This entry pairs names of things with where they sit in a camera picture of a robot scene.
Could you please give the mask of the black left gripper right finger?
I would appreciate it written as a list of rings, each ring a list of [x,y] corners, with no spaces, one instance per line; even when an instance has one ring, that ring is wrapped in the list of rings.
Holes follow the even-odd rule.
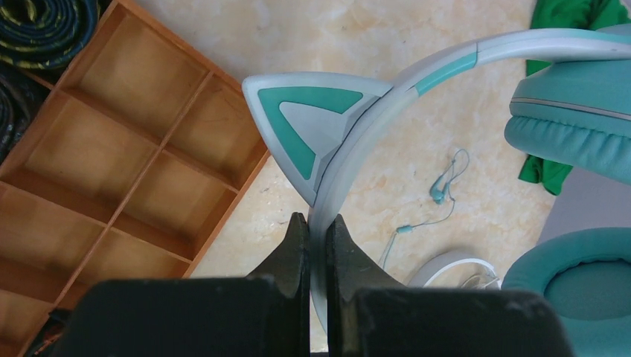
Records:
[[[525,291],[411,288],[337,216],[325,236],[332,356],[572,356],[552,308]]]

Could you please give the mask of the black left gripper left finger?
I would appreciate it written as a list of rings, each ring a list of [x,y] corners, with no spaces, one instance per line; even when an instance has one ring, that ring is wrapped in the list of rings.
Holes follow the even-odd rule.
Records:
[[[80,300],[54,356],[308,356],[309,232],[291,215],[244,277],[107,280]]]

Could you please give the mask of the teal cat-ear headphones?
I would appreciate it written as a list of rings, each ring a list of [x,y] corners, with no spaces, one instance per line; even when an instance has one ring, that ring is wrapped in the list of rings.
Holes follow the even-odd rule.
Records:
[[[525,58],[548,67],[523,79],[505,139],[523,152],[630,182],[630,27],[547,28],[465,42],[426,57],[395,81],[329,72],[255,75],[249,110],[285,176],[309,205],[311,296],[327,333],[325,236],[387,125],[422,95],[472,68]],[[502,290],[539,295],[572,356],[630,354],[630,230],[563,234],[522,255]]]

